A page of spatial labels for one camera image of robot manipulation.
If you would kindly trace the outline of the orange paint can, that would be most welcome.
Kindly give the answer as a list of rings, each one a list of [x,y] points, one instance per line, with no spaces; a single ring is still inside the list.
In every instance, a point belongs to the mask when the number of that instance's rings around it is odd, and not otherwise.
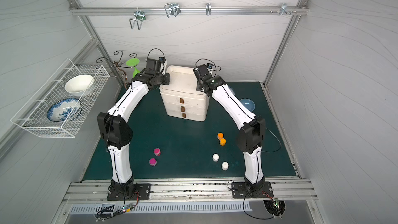
[[[223,133],[218,133],[217,134],[217,138],[218,138],[218,140],[221,140],[222,138],[224,138],[224,134]]]
[[[226,139],[222,138],[222,139],[220,140],[220,145],[221,145],[221,146],[224,146],[225,144],[226,144]]]

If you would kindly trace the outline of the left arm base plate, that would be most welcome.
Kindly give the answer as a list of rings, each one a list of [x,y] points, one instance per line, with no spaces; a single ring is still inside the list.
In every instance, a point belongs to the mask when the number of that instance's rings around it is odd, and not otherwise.
[[[107,201],[127,201],[127,200],[148,200],[151,193],[152,184],[136,183],[126,186],[125,190],[117,190],[110,186]]]

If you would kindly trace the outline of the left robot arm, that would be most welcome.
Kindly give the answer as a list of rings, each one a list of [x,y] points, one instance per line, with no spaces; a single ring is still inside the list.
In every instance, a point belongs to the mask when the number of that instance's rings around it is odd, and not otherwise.
[[[169,73],[138,73],[132,78],[121,99],[108,112],[97,116],[99,132],[111,156],[113,191],[128,196],[134,192],[134,177],[129,159],[129,145],[133,138],[133,130],[128,125],[131,114],[150,89],[169,84]]]

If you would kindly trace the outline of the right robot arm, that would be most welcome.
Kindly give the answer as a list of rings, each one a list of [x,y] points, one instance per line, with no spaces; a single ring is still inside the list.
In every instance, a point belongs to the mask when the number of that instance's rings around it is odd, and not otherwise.
[[[239,130],[236,145],[244,155],[246,190],[261,189],[265,184],[261,163],[265,119],[249,111],[220,76],[210,76],[206,81],[199,79],[197,91],[211,96],[234,120]]]

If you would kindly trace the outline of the white three-drawer cabinet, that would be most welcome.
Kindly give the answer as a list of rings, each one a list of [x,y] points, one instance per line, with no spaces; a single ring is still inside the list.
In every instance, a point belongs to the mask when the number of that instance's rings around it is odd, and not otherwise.
[[[166,113],[172,117],[205,121],[209,96],[197,91],[198,81],[193,68],[171,65],[166,72],[170,75],[170,83],[160,86]]]

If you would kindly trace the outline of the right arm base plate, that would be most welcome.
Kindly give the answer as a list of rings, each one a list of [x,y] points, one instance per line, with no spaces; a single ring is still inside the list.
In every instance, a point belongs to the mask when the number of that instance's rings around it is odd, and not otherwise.
[[[234,182],[231,186],[234,199],[273,199],[274,193],[269,181],[260,181],[255,185],[249,182]]]

